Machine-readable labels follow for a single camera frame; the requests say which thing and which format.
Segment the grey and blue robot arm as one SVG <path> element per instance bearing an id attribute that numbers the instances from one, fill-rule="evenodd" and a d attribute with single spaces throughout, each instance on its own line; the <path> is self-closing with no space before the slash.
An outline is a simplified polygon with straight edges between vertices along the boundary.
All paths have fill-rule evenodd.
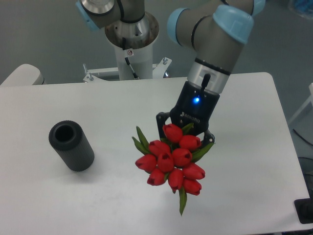
<path id="1" fill-rule="evenodd" d="M 203 145 L 213 143 L 209 119 L 254 25 L 263 0 L 210 0 L 195 8 L 179 8 L 167 21 L 167 33 L 176 44 L 196 52 L 178 101 L 156 117 L 159 136 L 165 122 L 191 124 L 191 134 L 203 134 Z M 76 7 L 91 30 L 103 29 L 114 46 L 121 80 L 161 78 L 162 66 L 153 67 L 152 45 L 159 33 L 153 15 L 142 0 L 79 0 Z"/>

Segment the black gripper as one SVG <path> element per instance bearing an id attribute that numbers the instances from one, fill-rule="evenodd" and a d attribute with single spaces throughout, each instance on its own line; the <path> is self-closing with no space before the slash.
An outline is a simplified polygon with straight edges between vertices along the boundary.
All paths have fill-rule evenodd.
<path id="1" fill-rule="evenodd" d="M 201 148 L 215 143 L 215 136 L 208 130 L 208 126 L 219 98 L 219 94 L 208 93 L 186 81 L 174 108 L 170 112 L 160 112 L 156 116 L 159 137 L 166 138 L 163 126 L 170 117 L 171 122 L 180 128 L 193 123 L 192 135 L 197 136 L 204 132 Z"/>

